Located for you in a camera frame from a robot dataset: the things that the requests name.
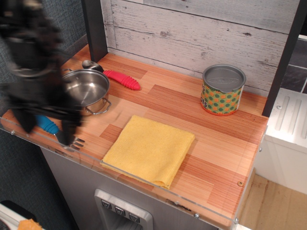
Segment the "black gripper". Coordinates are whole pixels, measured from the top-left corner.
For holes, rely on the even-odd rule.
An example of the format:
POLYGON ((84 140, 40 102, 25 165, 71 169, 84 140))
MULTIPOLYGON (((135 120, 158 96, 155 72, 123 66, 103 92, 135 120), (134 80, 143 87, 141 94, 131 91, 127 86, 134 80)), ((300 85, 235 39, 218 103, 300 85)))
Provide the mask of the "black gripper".
POLYGON ((63 79, 57 64, 42 69, 18 68, 9 65, 16 82, 2 83, 0 90, 10 97, 11 108, 23 130, 31 133, 37 125, 36 115, 46 115, 62 120, 59 142, 67 147, 82 147, 83 140, 76 137, 76 125, 69 120, 80 120, 81 105, 66 91, 68 83, 63 79))

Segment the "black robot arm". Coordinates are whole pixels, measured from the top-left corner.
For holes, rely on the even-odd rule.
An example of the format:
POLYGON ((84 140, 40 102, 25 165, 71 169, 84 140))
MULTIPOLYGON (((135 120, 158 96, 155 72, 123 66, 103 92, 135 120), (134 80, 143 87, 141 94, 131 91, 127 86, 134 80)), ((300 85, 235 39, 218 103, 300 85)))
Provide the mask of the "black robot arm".
POLYGON ((59 30, 43 11, 39 0, 3 0, 0 3, 0 36, 6 43, 11 61, 9 71, 15 83, 0 86, 9 106, 24 129, 30 133, 35 126, 55 118, 62 129, 50 122, 43 129, 71 150, 83 146, 75 136, 81 125, 81 105, 66 90, 60 68, 59 30))

